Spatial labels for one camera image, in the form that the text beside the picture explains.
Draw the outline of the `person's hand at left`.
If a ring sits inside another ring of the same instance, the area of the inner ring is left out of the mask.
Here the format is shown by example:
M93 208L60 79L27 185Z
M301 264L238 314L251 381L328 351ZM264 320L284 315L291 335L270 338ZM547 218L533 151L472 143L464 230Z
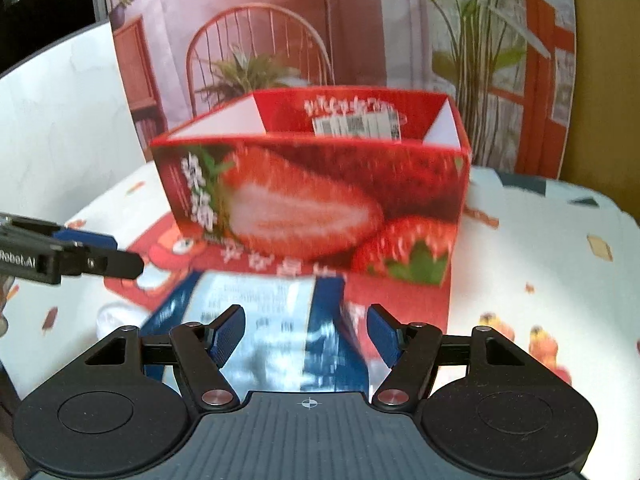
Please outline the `person's hand at left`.
M4 315L4 308L9 301L14 282L15 278L13 276L2 275L0 278L0 337L3 337L9 328L9 322Z

